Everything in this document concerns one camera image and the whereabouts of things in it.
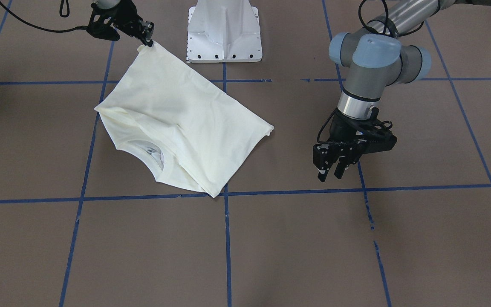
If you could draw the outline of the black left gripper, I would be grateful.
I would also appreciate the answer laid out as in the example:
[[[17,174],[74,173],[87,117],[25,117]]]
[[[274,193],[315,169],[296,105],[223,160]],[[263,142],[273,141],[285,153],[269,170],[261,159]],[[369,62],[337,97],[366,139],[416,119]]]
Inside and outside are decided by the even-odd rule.
[[[391,121],[378,119],[378,107],[370,108],[366,120],[356,120],[333,110],[316,136],[312,147],[312,163],[318,169],[318,179],[325,182],[333,165],[335,177],[342,179],[350,165],[356,165],[362,155],[390,151],[398,139],[390,130]]]

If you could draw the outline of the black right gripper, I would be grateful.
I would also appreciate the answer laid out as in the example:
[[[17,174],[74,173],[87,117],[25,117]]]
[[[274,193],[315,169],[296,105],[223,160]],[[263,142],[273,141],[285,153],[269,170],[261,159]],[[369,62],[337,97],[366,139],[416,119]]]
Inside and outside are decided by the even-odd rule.
[[[118,41],[118,30],[129,37],[137,38],[148,47],[153,46],[154,23],[139,16],[131,0],[95,0],[87,25],[87,33],[94,38]]]

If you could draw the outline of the right grey silver robot arm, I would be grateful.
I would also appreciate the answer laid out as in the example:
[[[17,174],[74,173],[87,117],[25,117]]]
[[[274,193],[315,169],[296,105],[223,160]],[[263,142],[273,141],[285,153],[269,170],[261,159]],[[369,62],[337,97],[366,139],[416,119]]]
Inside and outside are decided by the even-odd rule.
[[[148,47],[153,45],[154,23],[145,21],[131,0],[95,0],[86,31],[92,37],[118,41],[118,31],[137,38]]]

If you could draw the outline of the left grey silver robot arm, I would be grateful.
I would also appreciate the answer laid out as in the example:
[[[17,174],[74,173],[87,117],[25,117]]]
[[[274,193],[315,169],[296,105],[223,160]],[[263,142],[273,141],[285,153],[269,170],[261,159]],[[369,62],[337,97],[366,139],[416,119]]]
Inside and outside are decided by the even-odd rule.
[[[423,47],[405,46],[400,37],[413,33],[425,20],[456,4],[455,0],[402,0],[384,4],[384,13],[354,32],[337,34],[329,45],[329,58],[349,68],[338,104],[326,120],[329,138],[316,138],[312,161],[318,179],[329,170],[341,179],[350,165],[366,154],[390,151],[397,143],[390,121],[378,119],[384,89],[424,78],[431,69],[431,55]]]

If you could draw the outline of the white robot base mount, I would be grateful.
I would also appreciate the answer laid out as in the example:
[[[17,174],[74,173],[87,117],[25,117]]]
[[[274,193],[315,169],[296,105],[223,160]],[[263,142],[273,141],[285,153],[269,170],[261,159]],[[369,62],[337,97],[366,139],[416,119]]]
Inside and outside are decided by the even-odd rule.
[[[199,0],[188,10],[187,62],[249,63],[263,58],[259,10],[249,0]]]

